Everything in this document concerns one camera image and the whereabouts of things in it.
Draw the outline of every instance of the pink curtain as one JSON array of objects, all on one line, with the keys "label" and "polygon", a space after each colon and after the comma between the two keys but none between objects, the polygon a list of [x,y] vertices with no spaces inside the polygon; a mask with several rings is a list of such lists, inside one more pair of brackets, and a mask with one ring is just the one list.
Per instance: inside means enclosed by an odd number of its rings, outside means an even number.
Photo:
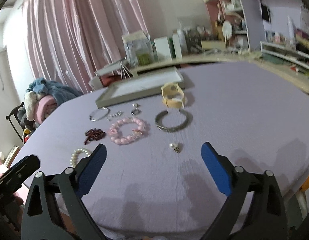
[{"label": "pink curtain", "polygon": [[125,56],[122,35],[148,32],[138,0],[25,0],[22,15],[34,76],[84,93],[96,70]]}]

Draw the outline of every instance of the tablecloth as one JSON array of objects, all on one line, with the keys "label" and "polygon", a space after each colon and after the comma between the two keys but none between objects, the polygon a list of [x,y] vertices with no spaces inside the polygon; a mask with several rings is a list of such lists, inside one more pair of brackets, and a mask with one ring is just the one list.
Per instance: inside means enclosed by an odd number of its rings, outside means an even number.
[{"label": "tablecloth", "polygon": [[[210,142],[220,155],[249,172],[274,172],[282,193],[297,187],[309,169],[309,97],[273,73],[247,62],[219,63],[180,70],[191,114],[186,129],[165,133],[155,116],[165,110],[162,96],[135,100],[138,116],[149,130],[145,138],[119,146],[107,137],[84,146],[85,132],[106,131],[112,122],[91,122],[95,99],[103,90],[62,104],[32,135],[14,163],[35,154],[46,175],[69,166],[71,153],[91,151],[103,143],[108,152],[90,193],[83,197],[96,223],[111,238],[164,235],[200,239],[226,197],[218,189],[200,155]],[[111,113],[130,116],[132,102],[111,106]],[[183,121],[176,110],[165,125]],[[124,135],[133,125],[123,127]],[[181,153],[169,148],[177,142]],[[27,179],[30,186],[32,177]]]}]

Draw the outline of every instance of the tray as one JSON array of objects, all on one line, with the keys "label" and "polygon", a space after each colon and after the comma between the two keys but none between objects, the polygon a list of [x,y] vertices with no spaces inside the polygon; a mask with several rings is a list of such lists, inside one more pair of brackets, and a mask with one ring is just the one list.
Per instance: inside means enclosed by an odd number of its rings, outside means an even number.
[{"label": "tray", "polygon": [[183,77],[176,67],[139,75],[136,78],[112,83],[96,100],[98,108],[159,95],[166,83],[178,83],[184,89]]}]

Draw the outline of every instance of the blue gripper pad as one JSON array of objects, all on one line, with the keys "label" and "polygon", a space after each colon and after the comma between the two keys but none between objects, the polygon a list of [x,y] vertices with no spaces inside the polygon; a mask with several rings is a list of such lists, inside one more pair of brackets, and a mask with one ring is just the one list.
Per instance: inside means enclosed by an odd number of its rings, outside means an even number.
[{"label": "blue gripper pad", "polygon": [[90,160],[84,171],[78,178],[78,189],[75,191],[78,198],[87,195],[93,186],[103,164],[107,158],[107,149],[104,145],[98,145],[90,155]]},{"label": "blue gripper pad", "polygon": [[231,177],[219,162],[218,153],[209,143],[204,143],[201,147],[201,156],[218,190],[228,197],[232,191]]}]

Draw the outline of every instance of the pink beaded bracelet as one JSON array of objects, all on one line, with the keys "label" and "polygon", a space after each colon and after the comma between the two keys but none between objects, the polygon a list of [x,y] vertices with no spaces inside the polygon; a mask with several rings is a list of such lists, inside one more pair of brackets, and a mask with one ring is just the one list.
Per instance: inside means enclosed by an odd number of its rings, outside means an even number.
[{"label": "pink beaded bracelet", "polygon": [[[127,137],[122,137],[119,133],[120,126],[127,124],[127,123],[135,123],[138,125],[137,129],[133,129],[133,133],[129,134]],[[123,118],[122,120],[118,120],[117,122],[113,123],[107,134],[111,137],[111,141],[115,144],[122,145],[122,144],[130,144],[134,141],[138,140],[142,137],[145,132],[146,124],[143,120],[135,117]]]}]

